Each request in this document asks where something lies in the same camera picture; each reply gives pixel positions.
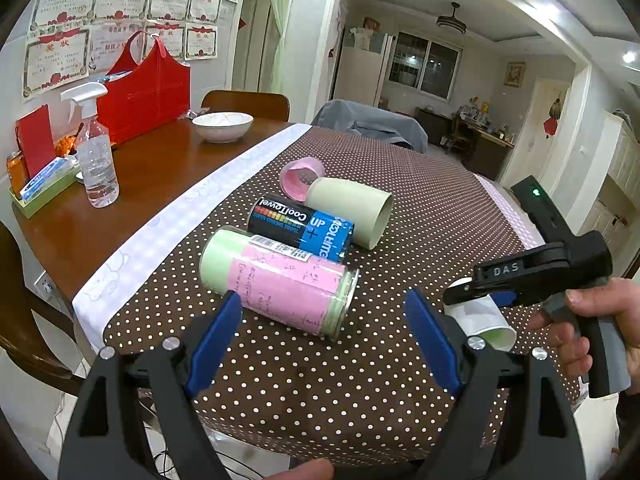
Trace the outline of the left hand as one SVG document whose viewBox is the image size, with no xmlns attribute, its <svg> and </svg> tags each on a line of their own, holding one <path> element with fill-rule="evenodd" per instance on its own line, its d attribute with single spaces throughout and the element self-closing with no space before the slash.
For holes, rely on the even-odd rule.
<svg viewBox="0 0 640 480">
<path fill-rule="evenodd" d="M 332 480 L 334 467 L 329 460 L 318 458 L 300 464 L 293 469 L 278 472 L 265 480 Z"/>
</svg>

